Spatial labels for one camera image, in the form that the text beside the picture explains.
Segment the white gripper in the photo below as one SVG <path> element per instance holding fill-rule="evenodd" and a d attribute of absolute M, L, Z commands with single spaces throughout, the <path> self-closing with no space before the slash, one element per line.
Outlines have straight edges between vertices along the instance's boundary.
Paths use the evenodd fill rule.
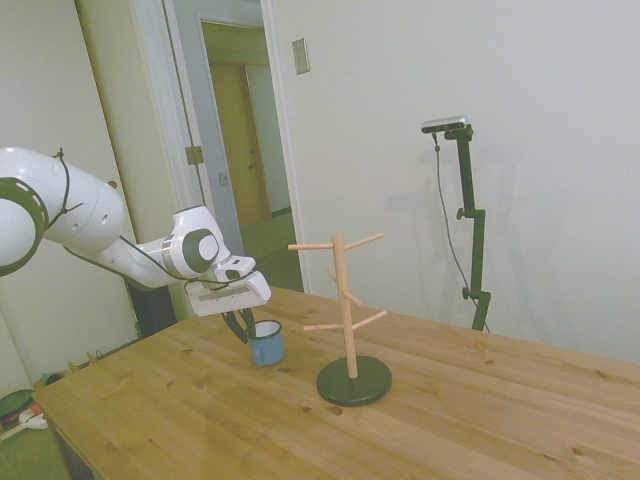
<path fill-rule="evenodd" d="M 222 314 L 231 332 L 244 344 L 248 343 L 246 330 L 238 323 L 235 310 L 241 310 L 246 326 L 254 326 L 252 307 L 262 306 L 271 298 L 271 289 L 260 272 L 231 282 L 222 288 L 204 282 L 187 285 L 187 295 L 192 309 L 198 316 Z"/>

